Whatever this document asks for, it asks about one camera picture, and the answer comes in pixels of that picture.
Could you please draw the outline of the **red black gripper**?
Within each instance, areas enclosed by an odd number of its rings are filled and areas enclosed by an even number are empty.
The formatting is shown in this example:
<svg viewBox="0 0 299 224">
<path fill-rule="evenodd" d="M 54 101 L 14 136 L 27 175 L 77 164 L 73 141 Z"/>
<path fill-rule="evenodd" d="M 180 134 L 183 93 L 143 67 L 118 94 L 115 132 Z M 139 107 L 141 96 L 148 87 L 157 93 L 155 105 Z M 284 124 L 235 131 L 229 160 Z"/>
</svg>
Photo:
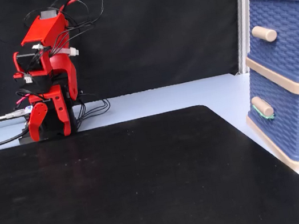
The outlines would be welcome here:
<svg viewBox="0 0 299 224">
<path fill-rule="evenodd" d="M 44 94 L 32 94 L 29 96 L 30 104 L 35 104 L 30 113 L 30 119 L 28 122 L 29 134 L 33 141 L 39 142 L 41 137 L 44 136 L 47 131 L 46 114 L 48 113 L 48 107 L 46 103 L 42 101 L 53 99 L 54 106 L 56 108 L 57 116 L 59 120 L 64 124 L 64 135 L 71 134 L 70 117 L 67 111 L 65 101 L 63 99 L 63 92 L 60 85 L 54 85 L 50 91 Z"/>
</svg>

